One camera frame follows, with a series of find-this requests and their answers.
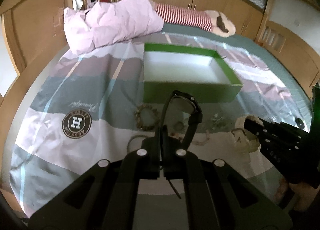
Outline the wooden footboard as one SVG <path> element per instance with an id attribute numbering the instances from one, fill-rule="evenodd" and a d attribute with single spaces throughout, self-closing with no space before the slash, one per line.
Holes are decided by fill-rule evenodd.
<path id="1" fill-rule="evenodd" d="M 269 20 L 261 25 L 255 41 L 281 62 L 311 98 L 319 82 L 319 54 L 298 35 Z"/>

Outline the striped plush doll pillow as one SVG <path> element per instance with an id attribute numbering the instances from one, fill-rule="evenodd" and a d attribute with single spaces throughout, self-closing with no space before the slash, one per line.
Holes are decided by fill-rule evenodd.
<path id="1" fill-rule="evenodd" d="M 222 12 L 197 11 L 151 0 L 149 2 L 165 23 L 196 27 L 223 38 L 228 38 L 236 33 L 236 26 Z"/>

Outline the pink folded quilt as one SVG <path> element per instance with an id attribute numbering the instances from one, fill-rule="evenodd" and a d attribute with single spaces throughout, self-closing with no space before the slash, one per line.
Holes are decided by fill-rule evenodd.
<path id="1" fill-rule="evenodd" d="M 159 32 L 164 26 L 149 0 L 96 2 L 85 11 L 67 7 L 63 21 L 67 43 L 76 55 Z"/>

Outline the plaid bed sheet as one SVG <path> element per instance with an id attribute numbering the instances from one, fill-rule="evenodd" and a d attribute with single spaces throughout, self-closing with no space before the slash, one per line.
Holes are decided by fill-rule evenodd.
<path id="1" fill-rule="evenodd" d="M 81 55 L 68 51 L 58 61 L 27 109 L 12 152 L 10 185 L 28 223 L 98 161 L 124 159 L 132 136 L 153 137 L 159 129 L 166 101 L 143 101 L 146 43 L 215 50 L 234 71 L 243 86 L 233 101 L 198 102 L 203 119 L 188 151 L 204 161 L 227 162 L 290 217 L 292 229 L 298 229 L 299 214 L 291 210 L 290 198 L 274 199 L 278 179 L 284 176 L 260 152 L 257 136 L 244 129 L 244 122 L 283 122 L 309 132 L 311 111 L 300 111 L 280 78 L 247 50 L 165 32 Z M 212 129 L 215 113 L 227 118 L 226 127 Z M 158 179 L 140 180 L 132 229 L 189 229 L 183 181 L 173 184 L 181 199 L 161 164 Z"/>

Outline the green cardboard box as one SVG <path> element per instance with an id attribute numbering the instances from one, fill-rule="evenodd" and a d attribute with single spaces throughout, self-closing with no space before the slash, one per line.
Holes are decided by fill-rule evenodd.
<path id="1" fill-rule="evenodd" d="M 231 102 L 243 86 L 211 49 L 146 43 L 143 65 L 145 103 L 162 104 L 175 90 L 188 93 L 199 103 Z"/>

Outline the wooden headboard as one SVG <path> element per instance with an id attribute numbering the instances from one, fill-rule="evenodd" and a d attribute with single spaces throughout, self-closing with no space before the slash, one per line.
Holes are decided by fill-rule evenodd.
<path id="1" fill-rule="evenodd" d="M 63 10 L 72 0 L 4 0 L 4 40 L 17 78 L 1 100 L 1 109 L 15 111 L 32 83 L 66 45 Z"/>

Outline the black wrist watch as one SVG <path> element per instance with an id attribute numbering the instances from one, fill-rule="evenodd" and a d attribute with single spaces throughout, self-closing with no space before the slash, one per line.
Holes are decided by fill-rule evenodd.
<path id="1" fill-rule="evenodd" d="M 179 199 L 182 197 L 173 181 L 184 178 L 187 169 L 184 158 L 189 156 L 188 149 L 202 119 L 202 110 L 197 100 L 178 90 L 170 94 L 161 113 L 157 136 L 161 166 L 165 179 Z"/>

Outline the thin metal bangle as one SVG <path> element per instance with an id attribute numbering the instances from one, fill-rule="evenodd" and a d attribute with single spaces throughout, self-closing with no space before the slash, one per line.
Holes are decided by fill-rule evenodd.
<path id="1" fill-rule="evenodd" d="M 132 136 L 126 146 L 126 152 L 129 154 L 135 150 L 138 150 L 142 146 L 142 142 L 144 139 L 149 138 L 146 135 L 134 135 Z"/>

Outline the green mattress cover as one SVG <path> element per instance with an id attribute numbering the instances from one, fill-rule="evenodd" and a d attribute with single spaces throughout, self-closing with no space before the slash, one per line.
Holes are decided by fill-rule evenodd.
<path id="1" fill-rule="evenodd" d="M 212 33 L 208 33 L 199 28 L 180 26 L 174 24 L 165 24 L 163 27 L 163 32 L 183 34 L 188 36 L 203 37 L 210 40 L 218 41 L 220 43 L 225 43 L 232 47 L 240 47 L 247 50 L 249 53 L 259 57 L 270 70 L 286 85 L 289 89 L 291 96 L 295 103 L 298 105 L 300 111 L 308 110 L 311 111 L 311 101 L 307 94 L 304 92 L 302 87 L 294 79 L 293 75 L 285 68 L 283 64 L 277 58 L 269 53 L 267 49 L 260 47 L 253 40 L 240 36 L 233 35 L 228 38 L 223 38 Z"/>

